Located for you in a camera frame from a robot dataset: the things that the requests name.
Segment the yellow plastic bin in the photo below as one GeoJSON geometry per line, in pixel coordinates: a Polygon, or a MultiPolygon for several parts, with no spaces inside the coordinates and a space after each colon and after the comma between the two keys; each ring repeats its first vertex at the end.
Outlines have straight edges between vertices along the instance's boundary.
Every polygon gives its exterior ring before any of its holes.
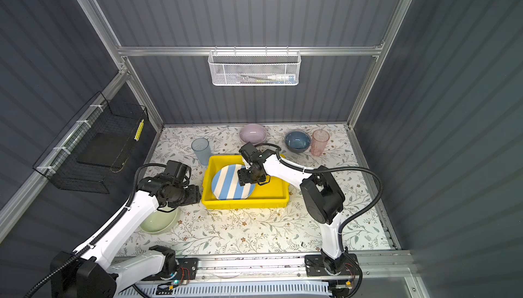
{"type": "Polygon", "coordinates": [[[271,178],[268,184],[257,184],[253,194],[244,200],[218,200],[212,194],[211,182],[217,172],[228,165],[244,165],[239,155],[211,156],[203,179],[202,203],[207,209],[284,208],[290,200],[290,185],[271,178]]]}

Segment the light green bowl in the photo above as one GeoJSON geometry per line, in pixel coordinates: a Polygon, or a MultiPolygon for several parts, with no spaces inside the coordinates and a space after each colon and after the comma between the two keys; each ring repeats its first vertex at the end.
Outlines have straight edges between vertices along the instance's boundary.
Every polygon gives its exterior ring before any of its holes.
{"type": "Polygon", "coordinates": [[[141,224],[140,229],[148,234],[161,234],[173,228],[179,218],[180,209],[173,209],[170,212],[156,211],[148,216],[141,224]]]}

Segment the purple bowl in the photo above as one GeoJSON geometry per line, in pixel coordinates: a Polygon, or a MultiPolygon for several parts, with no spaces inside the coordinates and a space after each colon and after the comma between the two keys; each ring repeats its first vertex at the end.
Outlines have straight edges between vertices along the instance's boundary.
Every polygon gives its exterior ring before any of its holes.
{"type": "Polygon", "coordinates": [[[267,138],[266,129],[260,124],[247,124],[242,127],[239,133],[240,140],[247,144],[260,144],[267,138]]]}

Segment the dark blue bowl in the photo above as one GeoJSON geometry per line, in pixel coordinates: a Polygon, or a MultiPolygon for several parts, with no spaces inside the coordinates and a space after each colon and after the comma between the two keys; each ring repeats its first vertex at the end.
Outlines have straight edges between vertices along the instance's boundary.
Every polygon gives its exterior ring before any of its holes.
{"type": "Polygon", "coordinates": [[[285,144],[290,152],[301,154],[310,148],[311,137],[301,130],[293,130],[285,135],[285,144]]]}

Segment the pink plastic cup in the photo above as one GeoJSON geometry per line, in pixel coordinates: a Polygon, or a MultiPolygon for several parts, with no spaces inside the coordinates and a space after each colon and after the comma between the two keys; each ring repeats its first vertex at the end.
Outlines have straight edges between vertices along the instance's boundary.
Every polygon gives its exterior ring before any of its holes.
{"type": "Polygon", "coordinates": [[[311,154],[321,156],[330,140],[330,134],[323,129],[317,129],[313,132],[311,143],[311,154]]]}

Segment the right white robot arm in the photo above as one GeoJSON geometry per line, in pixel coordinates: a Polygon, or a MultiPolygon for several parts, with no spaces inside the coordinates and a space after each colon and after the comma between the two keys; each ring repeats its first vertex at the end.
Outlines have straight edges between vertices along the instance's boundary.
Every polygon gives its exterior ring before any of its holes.
{"type": "Polygon", "coordinates": [[[339,227],[345,196],[332,174],[325,167],[312,169],[292,163],[276,150],[258,150],[245,144],[239,150],[245,167],[237,172],[240,185],[263,186],[279,178],[301,191],[310,217],[320,225],[321,252],[330,260],[339,259],[343,245],[339,243],[339,227]]]}

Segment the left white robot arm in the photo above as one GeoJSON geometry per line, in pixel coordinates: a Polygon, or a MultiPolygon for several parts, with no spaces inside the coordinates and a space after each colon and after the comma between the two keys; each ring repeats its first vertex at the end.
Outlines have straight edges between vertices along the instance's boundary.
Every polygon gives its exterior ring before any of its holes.
{"type": "Polygon", "coordinates": [[[114,297],[137,282],[156,276],[170,287],[187,284],[191,273],[171,248],[151,246],[145,253],[114,263],[120,248],[154,212],[174,212],[201,200],[191,184],[191,167],[169,160],[153,177],[135,178],[128,200],[86,242],[52,261],[52,297],[114,297]]]}

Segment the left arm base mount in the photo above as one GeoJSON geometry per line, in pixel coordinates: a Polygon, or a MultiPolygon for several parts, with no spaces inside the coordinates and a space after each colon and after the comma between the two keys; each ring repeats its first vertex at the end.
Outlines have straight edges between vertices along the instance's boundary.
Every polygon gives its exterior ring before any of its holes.
{"type": "Polygon", "coordinates": [[[168,273],[155,274],[142,279],[142,281],[192,281],[196,279],[199,259],[177,258],[177,268],[168,273]]]}

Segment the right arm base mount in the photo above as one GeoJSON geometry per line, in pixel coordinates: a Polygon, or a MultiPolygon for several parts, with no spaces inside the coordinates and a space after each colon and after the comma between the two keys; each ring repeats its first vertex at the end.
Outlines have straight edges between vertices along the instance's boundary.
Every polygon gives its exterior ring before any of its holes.
{"type": "Polygon", "coordinates": [[[305,255],[304,260],[308,277],[356,277],[362,273],[355,254],[343,253],[337,259],[332,259],[325,254],[308,254],[305,255]]]}

